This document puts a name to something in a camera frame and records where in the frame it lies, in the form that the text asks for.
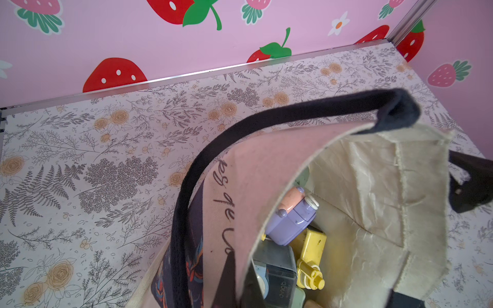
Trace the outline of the cream canvas tote bag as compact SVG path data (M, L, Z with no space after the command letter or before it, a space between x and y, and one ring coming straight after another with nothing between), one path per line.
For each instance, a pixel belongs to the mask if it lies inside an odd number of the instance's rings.
M296 281L293 301L306 290L316 307L423 307L448 270L446 212L492 201L492 161L451 151L453 134L420 115L390 89L236 123L191 164L170 242L128 306L267 307L252 258L285 194L303 187L319 203L308 227L327 236L325 286Z

